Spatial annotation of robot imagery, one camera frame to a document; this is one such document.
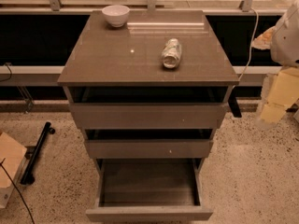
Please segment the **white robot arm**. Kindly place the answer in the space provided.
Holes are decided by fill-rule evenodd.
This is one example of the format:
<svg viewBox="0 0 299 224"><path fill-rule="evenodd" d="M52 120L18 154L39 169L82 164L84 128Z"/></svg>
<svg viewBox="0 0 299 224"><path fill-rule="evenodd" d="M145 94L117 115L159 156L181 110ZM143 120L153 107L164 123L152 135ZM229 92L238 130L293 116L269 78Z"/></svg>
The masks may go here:
<svg viewBox="0 0 299 224"><path fill-rule="evenodd" d="M261 129L269 129L299 100L299 0L251 45L256 49L269 49L271 59L281 65L277 74L264 80L257 109L256 124Z"/></svg>

